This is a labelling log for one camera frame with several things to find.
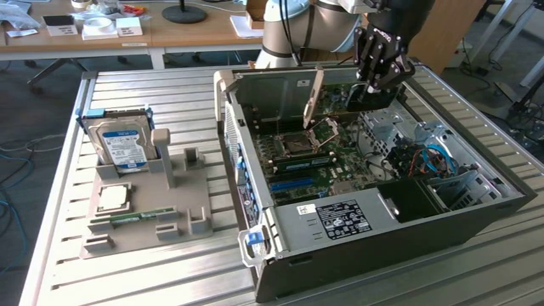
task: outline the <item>wooden desk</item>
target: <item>wooden desk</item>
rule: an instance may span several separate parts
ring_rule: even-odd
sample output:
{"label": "wooden desk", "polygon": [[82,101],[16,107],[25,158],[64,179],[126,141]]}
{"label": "wooden desk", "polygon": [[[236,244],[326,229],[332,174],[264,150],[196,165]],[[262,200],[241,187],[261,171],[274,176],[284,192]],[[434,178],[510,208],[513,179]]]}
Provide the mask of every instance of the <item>wooden desk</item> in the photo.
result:
{"label": "wooden desk", "polygon": [[[0,31],[5,39],[5,45],[0,45],[0,61],[146,54],[150,56],[153,69],[164,69],[165,53],[256,50],[261,47],[261,39],[245,40],[236,36],[228,19],[234,13],[198,6],[206,11],[208,18],[197,24],[181,25],[166,21],[161,16],[162,9],[174,3],[137,5],[146,7],[146,14],[150,16],[150,19],[141,21],[144,35],[84,41],[81,34],[49,36],[45,28],[40,28],[38,34],[18,38],[9,38]],[[238,4],[213,5],[228,10],[242,10]],[[49,3],[32,3],[30,16],[42,22],[41,16],[64,15],[72,11],[76,9],[69,0],[52,0]],[[5,31],[13,29],[5,22],[2,28]]]}

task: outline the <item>black lamp base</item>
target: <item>black lamp base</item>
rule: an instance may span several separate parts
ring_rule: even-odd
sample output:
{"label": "black lamp base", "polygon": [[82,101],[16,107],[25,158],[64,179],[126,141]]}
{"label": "black lamp base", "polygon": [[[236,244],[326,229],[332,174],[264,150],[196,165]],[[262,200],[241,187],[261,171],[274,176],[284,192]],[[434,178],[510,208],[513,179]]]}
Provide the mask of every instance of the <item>black lamp base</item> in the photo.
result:
{"label": "black lamp base", "polygon": [[194,24],[205,19],[208,14],[200,8],[194,6],[185,6],[185,10],[181,11],[178,5],[169,6],[162,10],[162,17],[165,20],[174,22],[176,24]]}

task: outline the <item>tape roll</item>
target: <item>tape roll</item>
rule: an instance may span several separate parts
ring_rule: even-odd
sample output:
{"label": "tape roll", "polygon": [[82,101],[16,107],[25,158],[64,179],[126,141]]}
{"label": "tape roll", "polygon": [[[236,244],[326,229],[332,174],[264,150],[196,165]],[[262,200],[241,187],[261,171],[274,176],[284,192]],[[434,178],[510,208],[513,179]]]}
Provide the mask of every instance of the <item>tape roll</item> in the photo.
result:
{"label": "tape roll", "polygon": [[92,0],[70,0],[70,3],[74,8],[86,8],[86,6],[90,5]]}

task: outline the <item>blue hard drive label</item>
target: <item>blue hard drive label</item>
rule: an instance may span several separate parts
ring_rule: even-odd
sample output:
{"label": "blue hard drive label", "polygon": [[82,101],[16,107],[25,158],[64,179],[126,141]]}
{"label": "blue hard drive label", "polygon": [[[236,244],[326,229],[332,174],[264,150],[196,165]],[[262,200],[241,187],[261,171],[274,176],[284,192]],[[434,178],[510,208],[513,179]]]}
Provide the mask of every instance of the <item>blue hard drive label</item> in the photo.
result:
{"label": "blue hard drive label", "polygon": [[372,230],[354,200],[316,207],[316,210],[332,240]]}
{"label": "blue hard drive label", "polygon": [[118,168],[136,170],[145,165],[145,151],[137,143],[140,134],[136,130],[105,132],[101,135],[113,164]]}

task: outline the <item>metal slotted surface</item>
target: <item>metal slotted surface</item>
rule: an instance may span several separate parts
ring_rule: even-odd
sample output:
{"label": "metal slotted surface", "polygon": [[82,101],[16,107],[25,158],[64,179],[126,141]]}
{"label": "metal slotted surface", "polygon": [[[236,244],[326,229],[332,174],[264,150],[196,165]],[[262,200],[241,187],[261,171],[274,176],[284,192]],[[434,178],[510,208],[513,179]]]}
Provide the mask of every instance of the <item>metal slotted surface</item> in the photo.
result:
{"label": "metal slotted surface", "polygon": [[[65,164],[68,175],[41,289],[24,290],[38,294],[38,305],[253,304],[252,277],[240,260],[236,217],[214,131],[212,74],[218,69],[233,67],[100,73],[96,82],[90,80],[86,98],[81,97],[90,108],[149,104],[156,127],[172,131],[170,151],[200,148],[205,154],[213,236],[113,256],[77,258],[97,162],[88,138],[77,131]],[[544,300],[542,165],[429,72],[421,70],[414,79],[538,197],[461,246],[269,305],[529,305]],[[434,114],[413,95],[406,103],[422,120],[432,120]]]}

